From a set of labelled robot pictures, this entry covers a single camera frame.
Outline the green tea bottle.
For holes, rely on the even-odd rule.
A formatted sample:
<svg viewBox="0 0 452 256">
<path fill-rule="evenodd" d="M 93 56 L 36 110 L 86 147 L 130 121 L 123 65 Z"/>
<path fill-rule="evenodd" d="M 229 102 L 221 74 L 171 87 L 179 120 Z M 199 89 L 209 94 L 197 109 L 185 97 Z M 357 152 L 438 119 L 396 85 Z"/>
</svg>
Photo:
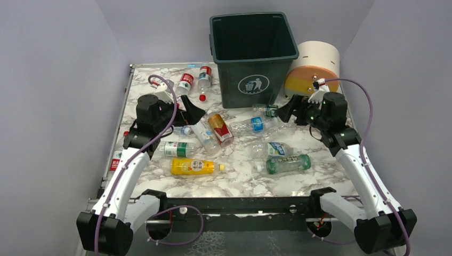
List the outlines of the green tea bottle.
<svg viewBox="0 0 452 256">
<path fill-rule="evenodd" d="M 271 157 L 267 160 L 254 160 L 253 169 L 269 175 L 287 172 L 305 171 L 311 168 L 311 159 L 308 155 L 296 155 L 290 157 Z"/>
</svg>

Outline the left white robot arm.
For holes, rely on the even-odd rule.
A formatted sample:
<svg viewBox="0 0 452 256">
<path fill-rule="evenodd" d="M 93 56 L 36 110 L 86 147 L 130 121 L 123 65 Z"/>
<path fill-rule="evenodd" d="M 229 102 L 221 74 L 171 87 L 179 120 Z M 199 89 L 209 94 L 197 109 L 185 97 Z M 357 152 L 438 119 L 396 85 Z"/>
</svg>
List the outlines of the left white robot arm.
<svg viewBox="0 0 452 256">
<path fill-rule="evenodd" d="M 167 206 L 165 192 L 146 190 L 134 203 L 131 194 L 144 168 L 157 151 L 161 136 L 172 126 L 195 125 L 206 112 L 187 96 L 184 109 L 153 94 L 139 97 L 136 119 L 124 139 L 118 168 L 89 212 L 81 212 L 76 226 L 83 249 L 107 255 L 126 255 L 134 233 Z"/>
</svg>

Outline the clear bottle blue-green label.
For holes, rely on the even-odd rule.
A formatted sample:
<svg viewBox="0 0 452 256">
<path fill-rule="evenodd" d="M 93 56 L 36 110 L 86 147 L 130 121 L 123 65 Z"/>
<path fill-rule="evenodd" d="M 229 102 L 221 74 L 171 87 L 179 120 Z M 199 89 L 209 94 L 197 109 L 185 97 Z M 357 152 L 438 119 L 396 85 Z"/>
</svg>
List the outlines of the clear bottle blue-green label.
<svg viewBox="0 0 452 256">
<path fill-rule="evenodd" d="M 283 142 L 258 142 L 251 146 L 251 156 L 256 159 L 295 156 L 301 151 Z"/>
</svg>

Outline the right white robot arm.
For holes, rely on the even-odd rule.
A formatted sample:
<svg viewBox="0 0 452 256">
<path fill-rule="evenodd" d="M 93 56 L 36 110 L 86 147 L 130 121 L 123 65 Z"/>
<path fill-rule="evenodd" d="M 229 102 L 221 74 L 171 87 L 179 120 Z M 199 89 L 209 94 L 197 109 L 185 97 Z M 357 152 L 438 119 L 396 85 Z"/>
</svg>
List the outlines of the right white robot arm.
<svg viewBox="0 0 452 256">
<path fill-rule="evenodd" d="M 312 191 L 314 209 L 336 217 L 354 233 L 361 250 L 367 254 L 405 246 L 410 254 L 409 237 L 417 222 L 412 209 L 404 209 L 377 175 L 358 132 L 346 124 L 348 103 L 337 92 L 328 92 L 320 103 L 293 95 L 276 110 L 285 123 L 292 116 L 295 124 L 318 129 L 321 142 L 330 150 L 352 181 L 363 207 L 348 202 L 332 189 Z"/>
</svg>

